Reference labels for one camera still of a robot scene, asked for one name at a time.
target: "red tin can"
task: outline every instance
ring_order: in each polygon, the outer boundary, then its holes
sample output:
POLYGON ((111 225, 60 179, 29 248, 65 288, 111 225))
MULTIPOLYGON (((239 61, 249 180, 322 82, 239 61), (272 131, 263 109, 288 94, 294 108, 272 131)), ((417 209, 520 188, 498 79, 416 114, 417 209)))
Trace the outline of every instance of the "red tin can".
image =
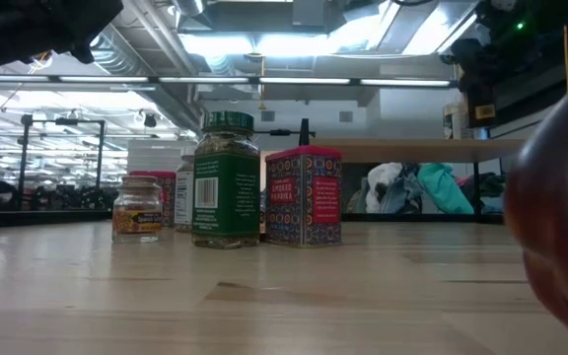
POLYGON ((266 241, 341 244, 341 154, 301 146, 266 157, 266 241))

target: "wooden tabletop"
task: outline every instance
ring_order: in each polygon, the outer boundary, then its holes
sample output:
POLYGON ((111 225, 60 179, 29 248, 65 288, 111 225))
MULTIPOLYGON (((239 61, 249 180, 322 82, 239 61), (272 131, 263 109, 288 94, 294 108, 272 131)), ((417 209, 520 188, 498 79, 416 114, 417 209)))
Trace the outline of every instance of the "wooden tabletop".
POLYGON ((0 229, 0 355, 551 355, 503 226, 343 225, 344 246, 118 244, 110 223, 0 229))
POLYGON ((344 163, 480 163, 516 154, 523 140, 312 139, 333 148, 344 163))

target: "shelf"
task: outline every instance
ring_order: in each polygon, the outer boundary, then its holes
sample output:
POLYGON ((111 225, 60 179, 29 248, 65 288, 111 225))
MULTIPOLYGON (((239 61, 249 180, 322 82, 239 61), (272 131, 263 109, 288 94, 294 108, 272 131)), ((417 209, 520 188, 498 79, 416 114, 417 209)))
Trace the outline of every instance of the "shelf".
POLYGON ((343 163, 477 163, 514 155, 523 143, 519 139, 311 139, 312 145, 341 152, 343 163))

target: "jar label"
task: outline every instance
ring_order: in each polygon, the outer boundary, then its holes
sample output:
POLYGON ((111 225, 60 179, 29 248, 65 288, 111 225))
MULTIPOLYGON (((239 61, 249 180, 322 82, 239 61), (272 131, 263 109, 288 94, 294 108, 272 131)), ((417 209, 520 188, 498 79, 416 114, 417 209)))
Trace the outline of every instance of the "jar label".
POLYGON ((120 233, 162 230, 162 213, 156 210, 113 211, 113 229, 120 233))
POLYGON ((229 238, 259 233, 260 159, 233 153, 197 156, 194 232, 229 238))
POLYGON ((192 199, 194 173, 177 172, 177 196, 175 198, 175 224, 192 223, 192 199))

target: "small glass jar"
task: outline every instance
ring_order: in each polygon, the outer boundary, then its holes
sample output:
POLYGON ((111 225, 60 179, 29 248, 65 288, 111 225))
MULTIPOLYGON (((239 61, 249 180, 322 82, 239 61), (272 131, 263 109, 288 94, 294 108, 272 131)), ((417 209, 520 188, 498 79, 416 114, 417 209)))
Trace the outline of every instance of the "small glass jar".
POLYGON ((194 198, 194 151, 196 147, 181 148, 181 164, 177 169, 177 194, 175 196, 175 230, 192 230, 194 198))
POLYGON ((115 243, 150 243, 162 233, 161 187, 156 177, 123 177, 113 203, 115 243))
POLYGON ((259 243, 260 151, 251 142, 253 117, 243 112, 212 112, 205 117, 203 132, 194 154, 192 242, 212 249, 255 247, 259 243))

